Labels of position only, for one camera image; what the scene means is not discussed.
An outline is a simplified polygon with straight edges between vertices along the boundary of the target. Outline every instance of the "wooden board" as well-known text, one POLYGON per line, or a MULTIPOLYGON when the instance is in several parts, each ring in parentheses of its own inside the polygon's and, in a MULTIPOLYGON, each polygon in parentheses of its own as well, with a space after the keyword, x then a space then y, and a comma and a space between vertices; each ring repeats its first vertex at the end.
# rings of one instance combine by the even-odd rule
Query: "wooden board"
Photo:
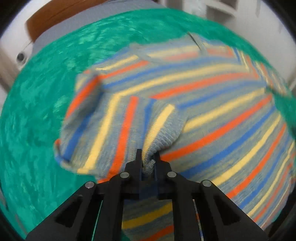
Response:
POLYGON ((33 42, 52 26, 107 0, 51 0, 26 22, 33 42))

